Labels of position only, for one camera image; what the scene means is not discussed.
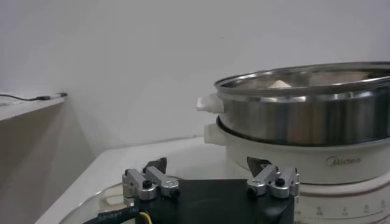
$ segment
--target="screw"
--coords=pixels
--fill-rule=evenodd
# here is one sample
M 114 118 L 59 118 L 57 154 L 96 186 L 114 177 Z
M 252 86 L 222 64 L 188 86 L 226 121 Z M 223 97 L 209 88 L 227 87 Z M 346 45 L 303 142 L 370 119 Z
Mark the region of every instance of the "screw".
M 152 182 L 151 181 L 149 181 L 149 180 L 144 180 L 143 182 L 142 182 L 142 188 L 145 188 L 145 189 L 149 189 L 149 188 L 151 188 L 152 187 Z
M 285 185 L 286 181 L 283 178 L 278 178 L 275 180 L 275 185 L 277 187 L 283 187 Z

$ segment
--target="white wall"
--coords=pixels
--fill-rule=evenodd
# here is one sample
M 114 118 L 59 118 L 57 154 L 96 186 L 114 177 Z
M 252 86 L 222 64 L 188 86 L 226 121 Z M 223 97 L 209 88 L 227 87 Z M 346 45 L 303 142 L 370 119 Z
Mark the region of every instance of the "white wall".
M 2 0 L 0 90 L 69 92 L 94 155 L 198 135 L 215 117 L 196 98 L 219 78 L 389 60 L 389 10 L 386 0 Z

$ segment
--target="white table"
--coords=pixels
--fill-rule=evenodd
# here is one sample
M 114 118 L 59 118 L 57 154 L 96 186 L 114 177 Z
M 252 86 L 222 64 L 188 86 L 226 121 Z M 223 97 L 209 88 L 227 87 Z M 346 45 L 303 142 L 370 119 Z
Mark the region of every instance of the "white table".
M 168 158 L 167 174 L 186 179 L 250 178 L 250 173 L 228 161 L 221 146 L 203 138 L 142 145 L 102 153 L 36 224 L 59 223 L 69 212 L 97 192 L 122 181 L 128 168 L 142 169 L 148 161 Z

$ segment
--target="yellow wire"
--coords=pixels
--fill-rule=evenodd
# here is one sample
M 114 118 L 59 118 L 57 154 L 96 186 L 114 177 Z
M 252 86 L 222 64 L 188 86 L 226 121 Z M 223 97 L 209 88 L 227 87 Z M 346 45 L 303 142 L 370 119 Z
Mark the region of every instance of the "yellow wire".
M 145 217 L 145 219 L 147 220 L 147 224 L 152 224 L 152 219 L 150 217 L 150 215 L 146 212 L 140 212 L 140 215 L 142 215 L 143 217 Z

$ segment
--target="metal clamp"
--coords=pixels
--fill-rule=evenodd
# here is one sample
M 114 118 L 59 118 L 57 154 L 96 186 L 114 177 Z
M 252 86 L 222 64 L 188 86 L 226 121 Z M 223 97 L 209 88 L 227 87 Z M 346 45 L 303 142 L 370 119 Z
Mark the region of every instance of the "metal clamp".
M 124 198 L 137 195 L 141 200 L 152 200 L 157 196 L 157 186 L 145 179 L 136 169 L 128 169 L 122 175 Z
M 162 196 L 172 198 L 180 196 L 179 182 L 167 177 L 156 167 L 150 166 L 146 168 L 145 177 L 160 187 Z
M 257 176 L 246 181 L 248 194 L 258 197 L 266 193 L 266 186 L 278 176 L 278 168 L 267 165 Z
M 270 164 L 253 179 L 247 180 L 248 194 L 259 197 L 266 193 L 267 186 L 271 188 L 271 195 L 276 198 L 288 198 L 290 195 L 299 195 L 299 173 L 295 168 L 286 168 L 282 171 Z
M 296 168 L 286 168 L 271 183 L 271 194 L 276 198 L 288 198 L 299 195 L 299 173 Z

